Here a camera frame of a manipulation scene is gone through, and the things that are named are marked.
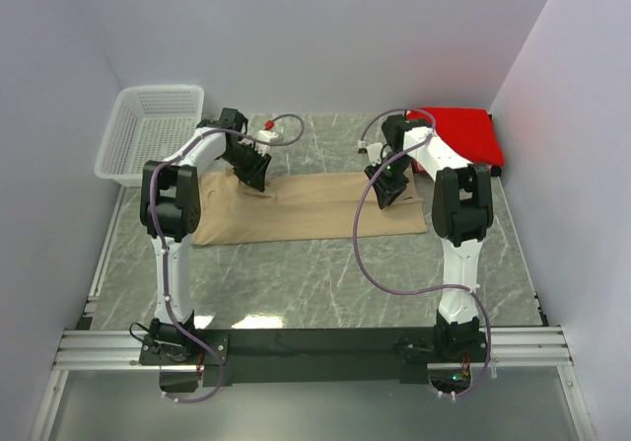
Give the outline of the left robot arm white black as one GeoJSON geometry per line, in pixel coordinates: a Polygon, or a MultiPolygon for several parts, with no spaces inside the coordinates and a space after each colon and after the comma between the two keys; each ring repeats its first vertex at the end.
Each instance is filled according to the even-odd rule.
{"type": "Polygon", "coordinates": [[[274,120],[253,135],[247,125],[240,111],[223,109],[218,119],[200,121],[191,138],[170,156],[143,167],[140,221],[156,255],[158,296],[146,343],[162,348],[176,364],[190,361],[197,350],[188,254],[202,217],[199,175],[223,160],[240,184],[263,191],[271,162],[268,150],[282,142],[274,120]]]}

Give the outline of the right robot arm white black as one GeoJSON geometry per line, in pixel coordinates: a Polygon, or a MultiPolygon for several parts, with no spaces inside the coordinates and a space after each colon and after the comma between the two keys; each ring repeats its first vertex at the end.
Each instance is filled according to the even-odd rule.
{"type": "Polygon", "coordinates": [[[432,224],[443,248],[442,296],[437,311],[433,349],[454,361],[474,343],[490,347],[490,327],[477,295],[478,263],[487,231],[494,220],[490,171],[458,154],[436,132],[427,111],[420,118],[388,114],[382,124],[384,145],[360,142],[369,156],[365,174],[379,209],[395,202],[408,187],[405,175],[418,163],[434,182],[432,224]]]}

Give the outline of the beige t-shirt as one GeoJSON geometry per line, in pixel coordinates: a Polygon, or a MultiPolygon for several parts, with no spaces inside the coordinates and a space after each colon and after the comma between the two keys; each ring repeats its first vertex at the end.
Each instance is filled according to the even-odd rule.
{"type": "Polygon", "coordinates": [[[192,244],[350,239],[368,182],[362,173],[270,177],[259,192],[231,172],[206,173],[200,179],[201,220],[192,244]]]}

